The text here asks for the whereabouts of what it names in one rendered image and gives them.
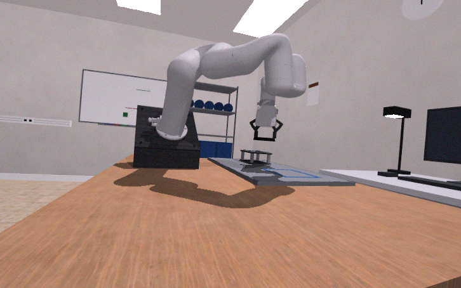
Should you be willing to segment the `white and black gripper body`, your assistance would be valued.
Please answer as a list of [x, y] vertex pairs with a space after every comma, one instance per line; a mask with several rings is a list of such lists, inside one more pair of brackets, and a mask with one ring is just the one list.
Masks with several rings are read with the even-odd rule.
[[[273, 127], [277, 119], [276, 107], [272, 105], [261, 105], [257, 108], [255, 125], [260, 127]], [[267, 127], [267, 128], [271, 128]], [[276, 125], [275, 125], [276, 127]]]

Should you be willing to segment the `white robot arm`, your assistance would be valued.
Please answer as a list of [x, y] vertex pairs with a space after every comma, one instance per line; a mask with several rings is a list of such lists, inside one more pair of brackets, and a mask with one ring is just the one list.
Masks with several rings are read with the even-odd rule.
[[171, 61], [163, 113], [160, 118], [149, 118], [149, 122], [163, 138], [184, 138], [194, 85], [202, 75], [209, 79], [248, 75], [263, 61], [265, 75], [261, 78], [257, 105], [275, 106], [276, 96], [296, 98], [305, 93], [305, 61], [300, 55], [292, 54], [286, 35], [267, 34], [234, 47], [227, 43], [209, 44], [192, 48]]

